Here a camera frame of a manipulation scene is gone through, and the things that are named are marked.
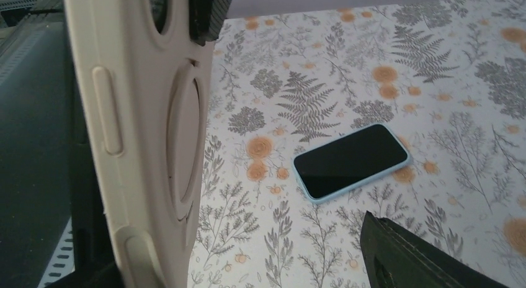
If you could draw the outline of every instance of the smartphone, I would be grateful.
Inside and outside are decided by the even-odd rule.
[[[411,155],[383,124],[360,128],[293,159],[305,196],[315,204],[380,179],[411,162]]]

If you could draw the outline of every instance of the volume button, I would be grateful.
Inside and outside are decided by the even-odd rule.
[[[122,138],[118,126],[118,115],[112,77],[108,69],[101,66],[91,71],[95,86],[97,105],[99,106],[100,122],[104,134],[106,152],[117,155],[122,152]]]

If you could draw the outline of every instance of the fern leaf print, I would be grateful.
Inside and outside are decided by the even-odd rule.
[[[303,135],[300,142],[310,142],[310,140],[319,137],[329,137],[324,130],[333,128],[340,123],[329,123],[324,120],[328,118],[337,103],[327,105],[329,94],[334,89],[323,89],[324,83],[313,85],[318,79],[307,79],[307,75],[297,72],[289,72],[287,84],[285,84],[282,98],[289,103],[278,103],[288,110],[279,112],[278,116],[288,119],[295,127],[291,134]]]
[[[425,77],[424,83],[433,83],[438,79],[451,78],[449,72],[458,66],[445,66],[451,49],[440,53],[443,38],[433,40],[433,35],[423,35],[423,31],[413,31],[408,27],[395,26],[395,43],[393,48],[402,50],[393,52],[402,59],[395,62],[414,69],[417,73],[413,77]]]

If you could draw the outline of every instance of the floral pattern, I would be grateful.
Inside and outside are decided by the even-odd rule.
[[[526,287],[525,72],[526,0],[225,21],[189,287],[369,287],[368,210]],[[412,165],[310,204],[291,158],[377,122]]]

